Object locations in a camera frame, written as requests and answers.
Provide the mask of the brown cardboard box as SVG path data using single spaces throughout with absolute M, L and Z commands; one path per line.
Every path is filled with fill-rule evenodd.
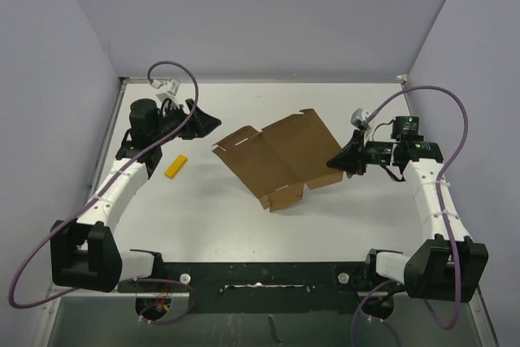
M 304 190 L 340 183 L 327 166 L 340 144 L 313 109 L 302 109 L 262 130 L 246 125 L 218 141 L 213 153 L 270 212 L 299 202 Z

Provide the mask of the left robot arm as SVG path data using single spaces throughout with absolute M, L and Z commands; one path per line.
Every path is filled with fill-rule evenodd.
M 162 105 L 142 98 L 133 102 L 112 167 L 86 209 L 70 223 L 57 221 L 50 240 L 51 274 L 61 287 L 108 293 L 122 281 L 134 280 L 148 291 L 165 280 L 161 254 L 142 249 L 121 252 L 117 224 L 137 191 L 151 178 L 163 156 L 163 144 L 211 134 L 221 120 L 197 107 L 193 99 Z

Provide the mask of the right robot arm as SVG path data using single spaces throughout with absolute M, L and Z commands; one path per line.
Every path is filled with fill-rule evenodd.
M 390 249 L 371 249 L 361 269 L 362 282 L 372 289 L 389 280 L 402 284 L 409 297 L 468 302 L 488 262 L 488 250 L 464 227 L 442 174 L 444 157 L 435 142 L 419 133 L 416 116 L 391 121 L 390 141 L 372 141 L 367 113 L 356 111 L 349 143 L 327 165 L 362 176 L 370 165 L 397 167 L 393 180 L 412 190 L 422 226 L 422 245 L 411 256 Z

